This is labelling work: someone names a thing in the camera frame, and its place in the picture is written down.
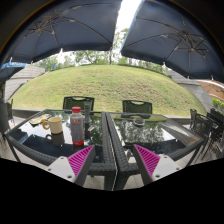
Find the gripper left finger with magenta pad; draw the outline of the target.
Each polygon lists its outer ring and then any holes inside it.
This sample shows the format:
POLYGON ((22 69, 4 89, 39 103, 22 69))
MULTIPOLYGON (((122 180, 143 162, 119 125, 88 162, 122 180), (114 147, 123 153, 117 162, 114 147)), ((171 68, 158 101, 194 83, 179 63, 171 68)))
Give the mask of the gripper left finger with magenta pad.
POLYGON ((91 145, 69 157, 60 156, 47 167, 47 171, 76 185, 82 186, 94 157, 95 146, 91 145))

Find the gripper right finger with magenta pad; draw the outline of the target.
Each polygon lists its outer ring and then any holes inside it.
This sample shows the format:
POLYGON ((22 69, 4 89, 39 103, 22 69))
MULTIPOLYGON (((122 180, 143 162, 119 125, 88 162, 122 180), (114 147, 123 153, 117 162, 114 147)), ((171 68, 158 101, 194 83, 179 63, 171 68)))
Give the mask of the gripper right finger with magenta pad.
POLYGON ((157 155, 137 144, 133 146, 133 155, 145 185, 181 170, 168 155, 157 155))

